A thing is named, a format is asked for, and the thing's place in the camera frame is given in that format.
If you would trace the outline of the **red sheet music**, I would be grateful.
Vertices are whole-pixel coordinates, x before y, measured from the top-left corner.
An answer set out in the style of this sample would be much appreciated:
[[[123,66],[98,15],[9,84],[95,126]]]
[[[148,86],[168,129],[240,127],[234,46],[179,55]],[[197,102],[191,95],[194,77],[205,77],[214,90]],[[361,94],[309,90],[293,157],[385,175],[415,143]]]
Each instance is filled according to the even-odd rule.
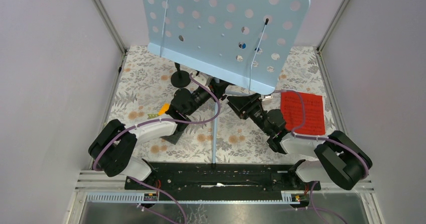
[[[286,128],[303,135],[325,135],[325,104],[320,95],[286,91],[281,93],[280,109]]]

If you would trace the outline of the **light blue music stand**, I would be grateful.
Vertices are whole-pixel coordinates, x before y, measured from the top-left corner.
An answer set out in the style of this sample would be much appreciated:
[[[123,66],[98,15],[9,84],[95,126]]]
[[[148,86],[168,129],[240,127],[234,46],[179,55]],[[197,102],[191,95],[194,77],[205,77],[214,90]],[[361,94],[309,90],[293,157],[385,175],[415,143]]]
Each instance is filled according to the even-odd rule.
[[[310,0],[143,0],[148,50],[230,90],[270,94]]]

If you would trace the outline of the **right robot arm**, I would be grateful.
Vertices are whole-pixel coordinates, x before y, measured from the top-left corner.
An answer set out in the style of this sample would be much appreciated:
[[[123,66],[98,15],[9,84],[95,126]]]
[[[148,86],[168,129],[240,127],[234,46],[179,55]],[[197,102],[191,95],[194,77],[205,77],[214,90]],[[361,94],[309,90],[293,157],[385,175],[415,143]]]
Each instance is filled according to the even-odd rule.
[[[279,109],[266,111],[260,94],[229,96],[228,106],[242,120],[251,119],[268,136],[267,144],[273,152],[314,157],[295,164],[288,176],[290,187],[302,189],[308,182],[331,181],[344,190],[351,190],[369,175],[373,166],[370,157],[344,132],[335,130],[330,135],[304,135],[300,130],[307,120],[306,107],[300,92],[286,91],[301,105],[301,123],[289,128]]]

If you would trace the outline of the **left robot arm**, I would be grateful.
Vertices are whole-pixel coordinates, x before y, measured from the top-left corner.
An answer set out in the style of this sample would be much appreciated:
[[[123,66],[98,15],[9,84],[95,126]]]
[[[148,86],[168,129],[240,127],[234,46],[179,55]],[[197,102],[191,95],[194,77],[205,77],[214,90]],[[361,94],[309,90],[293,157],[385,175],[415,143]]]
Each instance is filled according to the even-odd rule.
[[[104,172],[108,177],[128,176],[136,179],[143,189],[152,188],[156,176],[147,161],[133,157],[136,143],[160,137],[177,137],[194,123],[188,115],[210,98],[219,103],[224,92],[224,87],[215,90],[211,85],[201,85],[194,92],[180,89],[175,93],[169,109],[156,118],[128,128],[118,119],[109,121],[88,148],[89,155],[94,159],[93,169]]]

